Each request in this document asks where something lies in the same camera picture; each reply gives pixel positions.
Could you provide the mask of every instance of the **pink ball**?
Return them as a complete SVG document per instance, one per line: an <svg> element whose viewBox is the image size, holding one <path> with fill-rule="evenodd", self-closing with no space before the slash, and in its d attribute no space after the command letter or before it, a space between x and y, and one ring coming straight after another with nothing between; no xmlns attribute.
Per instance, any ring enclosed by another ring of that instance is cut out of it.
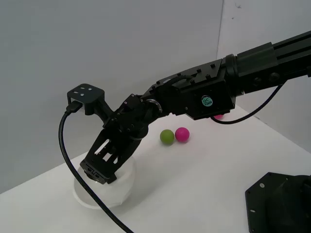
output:
<svg viewBox="0 0 311 233"><path fill-rule="evenodd" d="M175 138L178 142L186 142L189 139L190 132L184 127L180 127L175 132Z"/></svg>
<svg viewBox="0 0 311 233"><path fill-rule="evenodd" d="M216 115L214 117L215 117L215 119L220 120L220 119L222 119L224 117L224 115Z"/></svg>

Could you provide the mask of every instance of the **white table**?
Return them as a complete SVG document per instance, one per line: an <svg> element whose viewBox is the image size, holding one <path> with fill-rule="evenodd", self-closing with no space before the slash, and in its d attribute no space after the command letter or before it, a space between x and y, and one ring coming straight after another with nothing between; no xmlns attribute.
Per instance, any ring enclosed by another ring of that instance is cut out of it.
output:
<svg viewBox="0 0 311 233"><path fill-rule="evenodd" d="M237 107L225 120L245 114ZM181 126L190 130L188 143L160 144L161 130ZM168 116L150 126L134 157L133 192L113 212L136 233L247 233L246 189L269 171L311 173L308 152L254 117L226 126ZM72 185L62 164L1 194L1 232L122 232L103 211L81 206Z"/></svg>

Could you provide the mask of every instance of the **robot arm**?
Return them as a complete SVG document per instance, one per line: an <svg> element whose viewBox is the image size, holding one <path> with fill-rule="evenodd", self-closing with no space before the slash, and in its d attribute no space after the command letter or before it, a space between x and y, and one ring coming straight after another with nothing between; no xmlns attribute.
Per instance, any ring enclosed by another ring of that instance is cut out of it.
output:
<svg viewBox="0 0 311 233"><path fill-rule="evenodd" d="M197 120L229 113L237 96L283 85L303 75L310 77L310 61L308 32L171 75L143 95L130 95L114 112L105 102L103 90L79 85L68 92L68 102L82 103L86 115L97 114L104 122L80 166L93 180L113 182L115 172L147 135L148 125L159 117L187 114ZM106 145L95 154L104 142Z"/></svg>

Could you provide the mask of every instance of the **circular logo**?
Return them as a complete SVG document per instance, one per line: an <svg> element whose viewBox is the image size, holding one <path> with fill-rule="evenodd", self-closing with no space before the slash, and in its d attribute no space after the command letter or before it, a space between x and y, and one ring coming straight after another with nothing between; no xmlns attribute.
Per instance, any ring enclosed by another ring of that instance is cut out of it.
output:
<svg viewBox="0 0 311 233"><path fill-rule="evenodd" d="M213 100L209 96L202 96L201 101L205 107L210 107L213 104Z"/></svg>

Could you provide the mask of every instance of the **white wall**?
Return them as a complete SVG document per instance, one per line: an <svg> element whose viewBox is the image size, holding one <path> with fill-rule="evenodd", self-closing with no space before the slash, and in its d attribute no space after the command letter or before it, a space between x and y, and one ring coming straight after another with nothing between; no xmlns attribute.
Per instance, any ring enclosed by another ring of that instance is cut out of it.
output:
<svg viewBox="0 0 311 233"><path fill-rule="evenodd" d="M115 109L215 59L221 12L220 0L2 0L0 193L63 163L67 91L90 83ZM70 116L69 154L87 151L101 127L96 116Z"/></svg>
<svg viewBox="0 0 311 233"><path fill-rule="evenodd" d="M276 43L311 30L310 0L225 0L218 58ZM288 139L311 152L311 79L285 83L274 99L256 116ZM237 98L251 112L273 89Z"/></svg>

